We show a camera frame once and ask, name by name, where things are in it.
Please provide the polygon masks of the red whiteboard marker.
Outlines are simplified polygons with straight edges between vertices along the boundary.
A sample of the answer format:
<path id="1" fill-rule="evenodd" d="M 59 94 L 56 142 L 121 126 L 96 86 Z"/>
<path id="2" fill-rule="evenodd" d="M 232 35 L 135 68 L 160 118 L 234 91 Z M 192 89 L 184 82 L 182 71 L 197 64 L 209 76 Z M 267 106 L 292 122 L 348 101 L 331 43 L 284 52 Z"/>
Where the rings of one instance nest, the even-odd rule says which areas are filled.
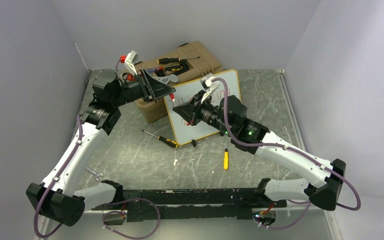
<path id="1" fill-rule="evenodd" d="M 173 93 L 170 93 L 168 96 L 170 97 L 170 100 L 171 100 L 172 102 L 175 102 L 175 96 L 174 96 Z"/>

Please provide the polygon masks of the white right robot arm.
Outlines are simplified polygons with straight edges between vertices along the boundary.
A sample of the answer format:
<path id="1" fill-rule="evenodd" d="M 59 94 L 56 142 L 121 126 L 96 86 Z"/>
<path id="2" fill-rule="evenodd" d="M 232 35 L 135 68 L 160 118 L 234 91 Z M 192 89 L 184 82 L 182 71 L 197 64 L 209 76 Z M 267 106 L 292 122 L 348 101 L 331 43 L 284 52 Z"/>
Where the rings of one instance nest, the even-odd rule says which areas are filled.
<path id="1" fill-rule="evenodd" d="M 230 142 L 243 152 L 271 159 L 300 175 L 295 180 L 264 178 L 255 194 L 256 203 L 267 208 L 280 200 L 302 200 L 326 211 L 339 206 L 346 163 L 318 158 L 288 143 L 266 126 L 247 117 L 248 108 L 234 95 L 219 106 L 195 96 L 172 109 L 191 126 L 199 123 L 229 135 Z"/>

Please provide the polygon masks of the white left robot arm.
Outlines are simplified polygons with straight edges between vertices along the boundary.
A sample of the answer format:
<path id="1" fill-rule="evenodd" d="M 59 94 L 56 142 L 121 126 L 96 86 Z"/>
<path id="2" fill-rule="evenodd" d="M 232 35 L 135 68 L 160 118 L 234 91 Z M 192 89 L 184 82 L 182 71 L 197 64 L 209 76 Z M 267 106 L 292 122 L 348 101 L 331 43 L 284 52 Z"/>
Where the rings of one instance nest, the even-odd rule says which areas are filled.
<path id="1" fill-rule="evenodd" d="M 79 178 L 94 151 L 121 117 L 120 107 L 140 99 L 151 102 L 168 96 L 175 91 L 170 83 L 176 81 L 175 75 L 157 77 L 146 70 L 139 70 L 132 81 L 119 77 L 112 69 L 95 75 L 92 101 L 77 117 L 78 129 L 72 142 L 41 183 L 31 183 L 26 190 L 35 210 L 35 228 L 44 219 L 71 227 L 87 210 L 101 205 L 117 210 L 123 205 L 121 184 L 103 180 L 96 186 L 78 190 Z"/>

